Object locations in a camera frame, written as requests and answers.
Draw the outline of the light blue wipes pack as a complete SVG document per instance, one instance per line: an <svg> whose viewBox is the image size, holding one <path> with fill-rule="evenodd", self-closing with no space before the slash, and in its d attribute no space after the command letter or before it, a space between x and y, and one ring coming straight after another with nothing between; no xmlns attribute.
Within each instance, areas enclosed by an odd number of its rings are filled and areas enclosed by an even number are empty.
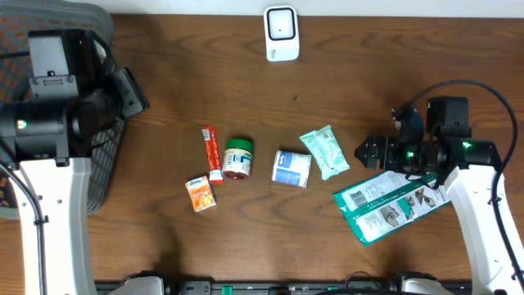
<svg viewBox="0 0 524 295"><path fill-rule="evenodd" d="M300 140L316 160L323 180L350 168L330 125L304 134Z"/></svg>

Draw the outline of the orange tissue packet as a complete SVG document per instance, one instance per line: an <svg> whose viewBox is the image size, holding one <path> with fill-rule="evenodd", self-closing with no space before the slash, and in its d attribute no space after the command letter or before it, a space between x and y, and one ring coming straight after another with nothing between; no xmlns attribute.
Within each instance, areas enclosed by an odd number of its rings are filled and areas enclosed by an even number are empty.
<svg viewBox="0 0 524 295"><path fill-rule="evenodd" d="M204 211L216 205L210 181L205 175L186 182L185 187L195 212Z"/></svg>

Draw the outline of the green white 3M package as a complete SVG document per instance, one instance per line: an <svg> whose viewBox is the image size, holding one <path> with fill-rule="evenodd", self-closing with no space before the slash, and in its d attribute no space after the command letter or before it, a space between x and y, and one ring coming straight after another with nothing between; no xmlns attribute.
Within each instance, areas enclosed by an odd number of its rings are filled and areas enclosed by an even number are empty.
<svg viewBox="0 0 524 295"><path fill-rule="evenodd" d="M365 247L451 203L436 176L408 179L386 171L333 194L355 237Z"/></svg>

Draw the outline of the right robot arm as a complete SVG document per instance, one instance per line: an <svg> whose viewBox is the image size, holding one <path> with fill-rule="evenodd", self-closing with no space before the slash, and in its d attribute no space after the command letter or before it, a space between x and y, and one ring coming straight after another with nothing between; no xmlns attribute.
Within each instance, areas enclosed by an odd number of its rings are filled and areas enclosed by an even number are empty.
<svg viewBox="0 0 524 295"><path fill-rule="evenodd" d="M523 292L523 246L508 206L504 160L494 143L472 138L468 100L436 97L421 116L412 105L392 112L400 133L363 143L366 166L406 175L436 174L457 213L475 294Z"/></svg>

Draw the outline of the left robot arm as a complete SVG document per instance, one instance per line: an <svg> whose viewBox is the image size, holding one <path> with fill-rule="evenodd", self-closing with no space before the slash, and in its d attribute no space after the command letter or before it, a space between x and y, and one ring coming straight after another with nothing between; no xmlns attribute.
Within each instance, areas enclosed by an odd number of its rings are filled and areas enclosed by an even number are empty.
<svg viewBox="0 0 524 295"><path fill-rule="evenodd" d="M28 294L94 294L93 138L146 111L132 72L88 29L32 30L33 67L1 107L1 169L17 201Z"/></svg>

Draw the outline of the blue white packet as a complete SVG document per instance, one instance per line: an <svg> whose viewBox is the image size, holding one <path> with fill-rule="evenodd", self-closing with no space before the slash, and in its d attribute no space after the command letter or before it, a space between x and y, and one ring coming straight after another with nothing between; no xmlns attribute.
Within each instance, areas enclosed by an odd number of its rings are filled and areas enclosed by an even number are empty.
<svg viewBox="0 0 524 295"><path fill-rule="evenodd" d="M306 188L312 156L277 150L273 163L272 181Z"/></svg>

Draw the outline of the green lid jar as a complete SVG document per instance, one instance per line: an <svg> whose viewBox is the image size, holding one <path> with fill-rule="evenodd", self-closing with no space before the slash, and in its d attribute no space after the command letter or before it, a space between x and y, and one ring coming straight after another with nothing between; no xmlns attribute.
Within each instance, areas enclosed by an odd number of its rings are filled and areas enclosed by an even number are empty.
<svg viewBox="0 0 524 295"><path fill-rule="evenodd" d="M226 142L223 175L230 179L247 179L251 173L253 143L241 138L231 138Z"/></svg>

